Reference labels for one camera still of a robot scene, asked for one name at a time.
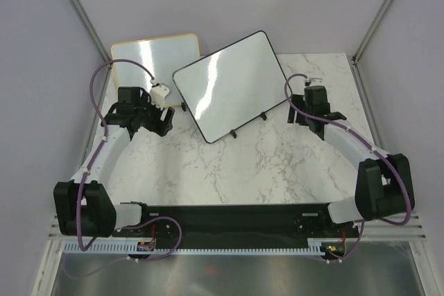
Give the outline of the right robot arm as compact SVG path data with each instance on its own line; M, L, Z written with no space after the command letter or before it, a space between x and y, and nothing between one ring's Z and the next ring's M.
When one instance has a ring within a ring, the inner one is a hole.
M409 160L372 145L340 112L332 112L324 86L306 87L303 95L284 94L296 112L296 123L307 126L337 149L357 170L355 194L331 202L317 220L324 236L334 236L343 223L380 220L406 225L415 206Z

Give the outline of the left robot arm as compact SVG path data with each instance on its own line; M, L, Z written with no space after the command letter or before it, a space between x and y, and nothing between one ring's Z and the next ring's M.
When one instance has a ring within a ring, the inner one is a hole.
M151 231L152 220L142 213L142 204L114 204L106 186L122 152L139 129L160 137L172 129L174 110L166 104L169 93L163 84L150 91L141 87L118 89L118 99L104 117L104 135L71 179L58 182L53 190L61 234L109 237L127 226L136 236Z

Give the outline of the black-framed whiteboard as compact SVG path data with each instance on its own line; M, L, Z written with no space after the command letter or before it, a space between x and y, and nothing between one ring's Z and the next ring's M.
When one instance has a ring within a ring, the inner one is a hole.
M282 104L286 80L264 31L243 37L172 74L179 95L208 144Z

